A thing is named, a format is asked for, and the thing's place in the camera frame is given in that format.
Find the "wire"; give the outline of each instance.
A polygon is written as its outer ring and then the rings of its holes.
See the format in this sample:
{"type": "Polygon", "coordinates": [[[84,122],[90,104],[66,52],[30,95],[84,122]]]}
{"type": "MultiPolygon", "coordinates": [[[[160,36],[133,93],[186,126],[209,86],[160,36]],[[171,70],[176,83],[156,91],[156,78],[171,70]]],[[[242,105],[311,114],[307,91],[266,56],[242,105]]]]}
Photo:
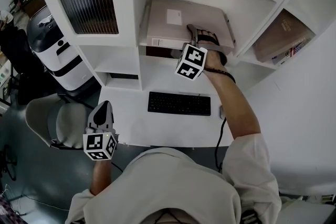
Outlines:
{"type": "Polygon", "coordinates": [[[22,194],[22,196],[24,196],[24,197],[26,197],[26,198],[28,198],[28,199],[30,199],[30,200],[36,201],[36,202],[38,202],[38,203],[40,203],[40,204],[42,204],[42,205],[46,205],[46,206],[49,206],[49,207],[53,207],[53,208],[56,208],[56,209],[58,209],[58,210],[62,210],[62,211],[69,211],[69,209],[62,209],[62,208],[59,208],[59,207],[56,207],[56,206],[52,206],[52,205],[46,204],[46,203],[41,202],[41,201],[39,201],[39,200],[30,198],[30,197],[28,197],[28,196],[25,195],[25,194],[22,194]]]}
{"type": "Polygon", "coordinates": [[[223,162],[221,162],[221,163],[218,165],[217,152],[218,152],[218,147],[219,147],[220,141],[222,140],[223,129],[224,129],[225,122],[226,122],[226,118],[224,119],[224,121],[223,121],[223,123],[222,123],[222,126],[220,127],[220,136],[219,136],[219,140],[218,140],[218,142],[217,142],[216,148],[215,148],[215,162],[216,162],[216,168],[218,169],[218,172],[219,172],[219,173],[220,173],[220,171],[222,170],[223,162]]]}
{"type": "Polygon", "coordinates": [[[121,172],[124,172],[123,169],[121,169],[118,165],[116,165],[114,162],[111,162],[112,165],[114,165],[116,168],[118,168],[121,172]]]}

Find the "white sleeve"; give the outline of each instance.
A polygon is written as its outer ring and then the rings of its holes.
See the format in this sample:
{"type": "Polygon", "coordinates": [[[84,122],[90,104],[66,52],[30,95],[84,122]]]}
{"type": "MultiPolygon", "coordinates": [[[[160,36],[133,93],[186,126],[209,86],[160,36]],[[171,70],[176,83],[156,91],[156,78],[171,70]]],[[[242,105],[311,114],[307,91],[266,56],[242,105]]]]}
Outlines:
{"type": "Polygon", "coordinates": [[[223,175],[237,190],[242,212],[253,209],[263,224],[276,222],[281,200],[262,134],[241,136],[232,142],[223,161],[223,175]]]}
{"type": "Polygon", "coordinates": [[[71,201],[69,215],[65,224],[70,223],[85,223],[84,220],[84,206],[89,200],[91,200],[94,195],[88,190],[84,190],[82,193],[77,193],[74,195],[71,201]]]}

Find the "frosted glass panel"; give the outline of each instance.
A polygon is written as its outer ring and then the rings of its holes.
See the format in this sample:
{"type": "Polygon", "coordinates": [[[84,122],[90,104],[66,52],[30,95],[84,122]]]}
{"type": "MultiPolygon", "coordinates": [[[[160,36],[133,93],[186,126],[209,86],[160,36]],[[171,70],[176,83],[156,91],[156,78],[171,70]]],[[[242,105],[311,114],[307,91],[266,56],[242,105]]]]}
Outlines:
{"type": "Polygon", "coordinates": [[[78,34],[118,34],[113,0],[61,0],[78,34]]]}

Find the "bracelet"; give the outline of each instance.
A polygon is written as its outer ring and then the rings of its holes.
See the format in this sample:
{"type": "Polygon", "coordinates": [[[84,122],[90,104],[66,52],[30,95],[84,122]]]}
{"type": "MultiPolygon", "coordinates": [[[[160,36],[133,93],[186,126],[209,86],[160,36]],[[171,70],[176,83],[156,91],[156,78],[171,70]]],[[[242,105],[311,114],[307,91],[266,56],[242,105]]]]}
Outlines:
{"type": "Polygon", "coordinates": [[[213,68],[204,68],[205,71],[208,72],[212,72],[212,73],[218,73],[218,74],[223,74],[228,76],[229,78],[231,78],[233,80],[234,83],[236,83],[235,78],[228,72],[222,71],[222,70],[218,70],[218,69],[213,69],[213,68]]]}

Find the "black keyboard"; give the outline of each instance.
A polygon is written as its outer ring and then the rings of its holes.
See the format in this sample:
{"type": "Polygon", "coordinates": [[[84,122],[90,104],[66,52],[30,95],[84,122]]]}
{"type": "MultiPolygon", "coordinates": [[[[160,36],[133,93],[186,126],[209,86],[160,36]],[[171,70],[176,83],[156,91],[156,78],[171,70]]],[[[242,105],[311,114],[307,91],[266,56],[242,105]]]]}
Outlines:
{"type": "Polygon", "coordinates": [[[148,112],[210,116],[210,97],[150,92],[148,112]]]}

